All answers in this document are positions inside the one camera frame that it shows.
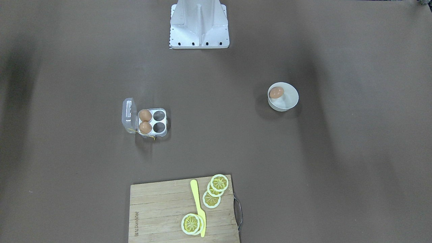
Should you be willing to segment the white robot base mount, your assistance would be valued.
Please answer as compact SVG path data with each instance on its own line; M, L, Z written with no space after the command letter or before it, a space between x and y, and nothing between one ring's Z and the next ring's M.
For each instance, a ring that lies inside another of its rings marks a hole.
M171 6L170 14L170 48L230 46L227 7L219 0L179 0Z

